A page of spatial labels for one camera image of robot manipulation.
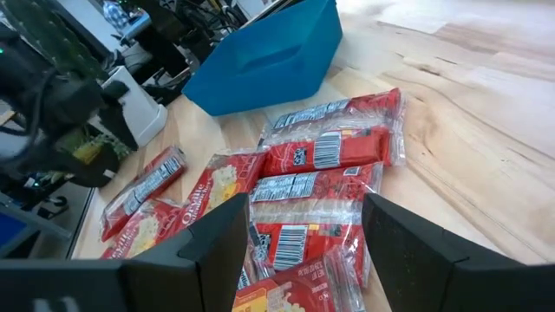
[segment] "wooden surface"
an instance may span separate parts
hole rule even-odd
[[[408,164],[386,170],[382,195],[523,263],[555,261],[555,7],[338,2],[344,37],[315,96],[217,119],[179,98],[164,132],[98,191],[74,257],[101,254],[101,210],[163,147],[180,144],[189,156],[189,172],[167,193],[181,200],[214,152],[255,146],[268,120],[400,87]],[[368,311],[389,310],[375,272],[365,296]]]

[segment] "wooden table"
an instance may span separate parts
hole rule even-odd
[[[344,37],[316,95],[220,118],[176,100],[165,130],[97,191],[74,257],[101,254],[104,205],[165,146],[188,155],[167,191],[181,200],[214,152],[255,146],[280,114],[400,87],[408,165],[386,170],[382,195],[523,263],[555,261],[555,6],[338,2]],[[365,296],[368,311],[389,310],[374,271]]]

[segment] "blue container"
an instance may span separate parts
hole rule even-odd
[[[182,92],[212,116],[310,97],[342,36],[335,0],[304,0],[226,37]]]

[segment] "blue plastic bin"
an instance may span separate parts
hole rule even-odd
[[[310,97],[342,36],[335,0],[304,0],[226,37],[182,92],[212,116]]]

